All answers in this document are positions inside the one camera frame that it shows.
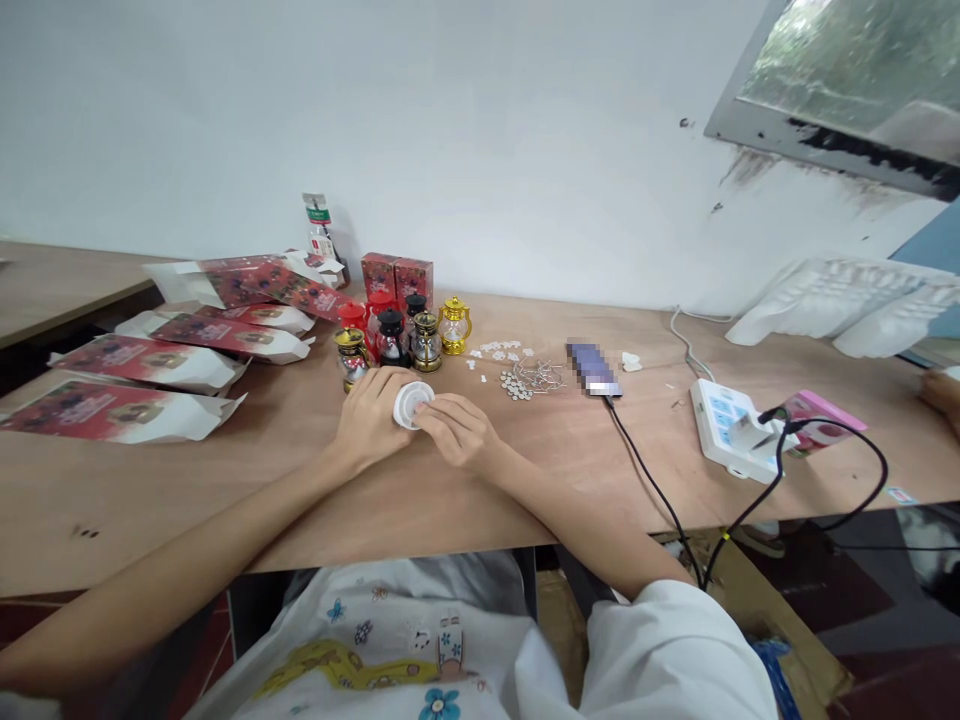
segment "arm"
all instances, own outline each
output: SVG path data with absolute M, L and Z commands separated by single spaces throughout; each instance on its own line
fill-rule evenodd
M 413 373 L 368 373 L 333 444 L 51 615 L 0 652 L 0 690 L 62 697 L 108 678 L 203 607 L 328 493 L 409 444 L 393 403 Z
M 547 477 L 503 440 L 487 416 L 459 395 L 438 395 L 417 415 L 444 458 L 469 468 L 537 517 L 597 577 L 630 600 L 655 580 L 693 584 L 659 543 L 616 522 L 609 506 L 557 478 Z

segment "white cable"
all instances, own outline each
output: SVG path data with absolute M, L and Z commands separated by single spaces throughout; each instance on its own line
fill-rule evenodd
M 686 360 L 687 364 L 690 364 L 692 367 L 692 364 L 696 363 L 696 365 L 698 365 L 703 372 L 706 373 L 707 377 L 710 378 L 710 382 L 715 383 L 717 379 L 713 376 L 713 372 L 711 372 L 710 368 L 708 368 L 706 364 L 701 362 L 697 356 L 693 354 L 693 345 L 683 335 L 677 332 L 677 326 L 675 323 L 677 322 L 677 315 L 679 315 L 681 312 L 683 311 L 680 309 L 680 306 L 677 305 L 676 312 L 673 313 L 673 317 L 670 318 L 670 332 L 683 340 L 683 344 L 687 346 L 687 354 L 684 356 L 684 360 Z M 690 317 L 697 317 L 701 320 L 710 320 L 711 322 L 730 322 L 729 320 L 713 320 L 712 318 L 700 317 L 698 315 L 691 315 Z

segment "person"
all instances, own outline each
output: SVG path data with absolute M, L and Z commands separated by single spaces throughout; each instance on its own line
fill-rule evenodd
M 78 597 L 0 652 L 0 689 L 64 697 L 109 678 L 243 572 L 326 495 L 410 444 L 393 404 L 416 376 L 369 372 L 313 462 L 243 498 Z M 497 436 L 469 400 L 416 415 L 446 462 L 535 515 L 629 604 L 598 603 L 578 709 L 524 609 L 509 552 L 316 571 L 269 632 L 189 712 L 199 718 L 777 717 L 759 658 L 730 617 L 643 533 Z

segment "white power strip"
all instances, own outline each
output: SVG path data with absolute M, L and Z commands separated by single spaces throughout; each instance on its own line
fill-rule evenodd
M 777 476 L 776 445 L 783 423 L 757 423 L 757 411 L 748 395 L 708 380 L 690 388 L 700 433 L 700 448 L 708 460 L 723 465 L 739 478 L 769 485 Z M 796 447 L 795 435 L 784 441 L 786 452 Z

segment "white wall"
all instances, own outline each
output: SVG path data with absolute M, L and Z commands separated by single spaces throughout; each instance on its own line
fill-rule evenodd
M 734 311 L 943 207 L 787 162 L 721 185 L 736 149 L 701 133 L 766 1 L 2 3 L 0 233 L 305 247 L 300 193 L 325 192 L 349 256 L 444 286 Z

